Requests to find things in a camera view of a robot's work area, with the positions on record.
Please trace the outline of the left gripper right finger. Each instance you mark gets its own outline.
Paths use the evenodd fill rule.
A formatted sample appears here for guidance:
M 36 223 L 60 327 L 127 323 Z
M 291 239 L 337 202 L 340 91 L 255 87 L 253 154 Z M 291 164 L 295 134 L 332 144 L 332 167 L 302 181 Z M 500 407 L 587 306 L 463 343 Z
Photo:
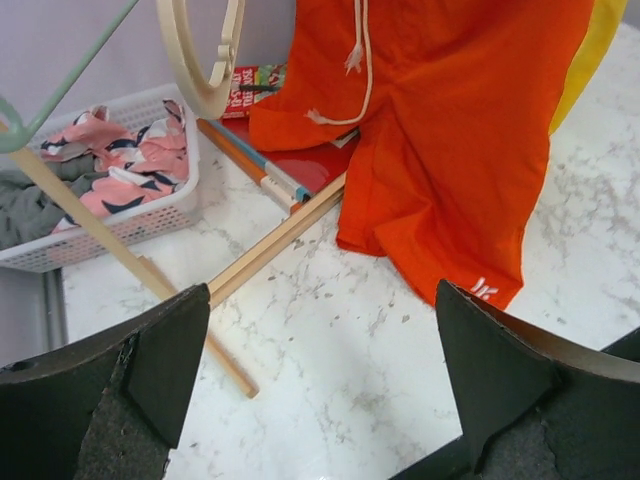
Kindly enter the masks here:
M 470 477 L 638 478 L 638 331 L 591 349 L 446 280 L 436 318 Z

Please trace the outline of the orange shorts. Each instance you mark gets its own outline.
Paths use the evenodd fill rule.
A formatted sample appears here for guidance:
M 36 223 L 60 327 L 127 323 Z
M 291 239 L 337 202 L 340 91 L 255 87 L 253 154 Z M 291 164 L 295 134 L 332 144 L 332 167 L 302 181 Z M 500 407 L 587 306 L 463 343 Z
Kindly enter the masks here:
M 360 140 L 338 245 L 388 258 L 426 302 L 447 279 L 505 308 L 590 1 L 300 1 L 263 151 Z

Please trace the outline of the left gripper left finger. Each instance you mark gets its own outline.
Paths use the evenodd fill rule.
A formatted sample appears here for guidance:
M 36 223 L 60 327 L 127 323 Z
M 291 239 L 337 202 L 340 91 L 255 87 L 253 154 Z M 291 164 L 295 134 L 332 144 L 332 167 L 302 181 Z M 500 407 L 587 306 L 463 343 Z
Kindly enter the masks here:
M 1 370 L 4 479 L 162 479 L 208 328 L 192 286 L 97 334 Z

